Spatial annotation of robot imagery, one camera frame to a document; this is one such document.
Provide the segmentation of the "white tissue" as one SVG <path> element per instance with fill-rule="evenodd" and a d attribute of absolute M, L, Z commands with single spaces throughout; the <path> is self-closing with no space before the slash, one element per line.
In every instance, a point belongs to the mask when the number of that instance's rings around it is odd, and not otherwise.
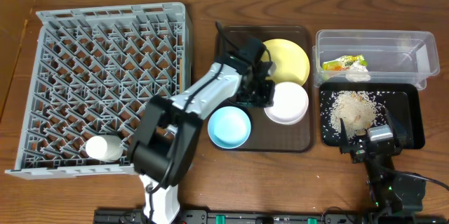
<path fill-rule="evenodd" d="M 350 82 L 370 81 L 369 71 L 359 61 L 354 62 L 346 71 L 345 77 Z"/>

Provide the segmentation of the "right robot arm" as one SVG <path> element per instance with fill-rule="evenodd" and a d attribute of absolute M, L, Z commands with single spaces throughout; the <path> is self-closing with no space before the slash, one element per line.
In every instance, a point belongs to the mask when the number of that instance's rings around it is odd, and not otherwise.
<path fill-rule="evenodd" d="M 349 154 L 353 163 L 363 163 L 366 167 L 370 195 L 380 208 L 371 215 L 372 220 L 394 216 L 413 218 L 423 209 L 427 183 L 417 173 L 394 168 L 392 157 L 413 146 L 413 139 L 389 110 L 385 110 L 385 115 L 386 124 L 368 129 L 367 136 L 354 144 L 349 143 L 341 119 L 340 152 Z"/>

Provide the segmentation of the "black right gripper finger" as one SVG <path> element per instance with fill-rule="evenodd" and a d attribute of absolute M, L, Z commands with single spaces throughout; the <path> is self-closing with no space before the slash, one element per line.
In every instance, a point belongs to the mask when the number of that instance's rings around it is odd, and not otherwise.
<path fill-rule="evenodd" d="M 346 154 L 348 152 L 350 152 L 350 147 L 349 147 L 349 140 L 347 137 L 347 132 L 346 132 L 346 128 L 344 125 L 344 121 L 342 118 L 340 118 L 340 153 L 341 154 Z"/>
<path fill-rule="evenodd" d="M 387 109 L 384 109 L 386 118 L 387 118 L 387 124 L 389 125 L 389 128 L 391 129 L 391 132 L 393 133 L 393 139 L 395 142 L 395 145 L 399 147 L 405 147 L 408 140 L 408 133 L 406 129 L 402 126 L 400 121 L 398 121 L 393 114 Z"/>

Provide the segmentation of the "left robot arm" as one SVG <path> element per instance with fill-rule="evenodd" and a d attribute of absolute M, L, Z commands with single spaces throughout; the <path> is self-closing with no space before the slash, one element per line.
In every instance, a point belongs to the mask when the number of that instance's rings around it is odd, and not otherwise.
<path fill-rule="evenodd" d="M 218 58 L 209 71 L 181 94 L 153 96 L 128 148 L 128 158 L 145 190 L 143 223 L 172 223 L 179 211 L 178 185 L 188 171 L 203 121 L 226 99 L 253 107 L 273 103 L 276 70 L 272 60 L 246 62 Z"/>

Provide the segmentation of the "wooden chopstick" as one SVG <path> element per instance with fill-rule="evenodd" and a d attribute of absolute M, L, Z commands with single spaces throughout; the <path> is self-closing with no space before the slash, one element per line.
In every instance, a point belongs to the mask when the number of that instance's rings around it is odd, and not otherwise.
<path fill-rule="evenodd" d="M 179 66 L 178 83 L 179 83 L 179 87 L 180 87 L 179 93 L 181 93 L 183 91 L 183 60 L 182 60 L 182 58 L 179 59 L 178 66 Z"/>

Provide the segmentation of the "light blue bowl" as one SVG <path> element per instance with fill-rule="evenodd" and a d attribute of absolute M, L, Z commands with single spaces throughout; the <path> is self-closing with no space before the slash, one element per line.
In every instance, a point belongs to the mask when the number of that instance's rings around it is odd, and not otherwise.
<path fill-rule="evenodd" d="M 250 117 L 242 109 L 226 106 L 216 110 L 208 120 L 211 141 L 223 149 L 235 149 L 249 139 L 252 126 Z"/>

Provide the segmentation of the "green orange snack wrapper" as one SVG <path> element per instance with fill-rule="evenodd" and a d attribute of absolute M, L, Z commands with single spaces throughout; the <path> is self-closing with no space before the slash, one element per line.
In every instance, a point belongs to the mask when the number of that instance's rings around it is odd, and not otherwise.
<path fill-rule="evenodd" d="M 344 55 L 337 59 L 324 62 L 321 68 L 327 71 L 344 71 L 350 68 L 355 62 L 358 62 L 362 66 L 368 65 L 362 54 Z"/>

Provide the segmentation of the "white bowl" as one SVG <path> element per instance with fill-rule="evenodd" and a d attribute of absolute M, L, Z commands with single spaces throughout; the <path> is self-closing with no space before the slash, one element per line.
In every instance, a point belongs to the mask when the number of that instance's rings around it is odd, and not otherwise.
<path fill-rule="evenodd" d="M 266 116 L 277 124 L 293 125 L 304 118 L 309 107 L 305 89 L 293 82 L 275 85 L 273 105 L 264 108 Z"/>

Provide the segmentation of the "white cup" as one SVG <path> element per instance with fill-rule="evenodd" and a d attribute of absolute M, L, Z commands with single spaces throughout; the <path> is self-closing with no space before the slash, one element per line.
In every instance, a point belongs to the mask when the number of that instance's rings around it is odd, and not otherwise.
<path fill-rule="evenodd" d="M 115 162 L 123 154 L 120 137 L 113 135 L 93 136 L 85 149 L 89 157 L 102 162 Z"/>

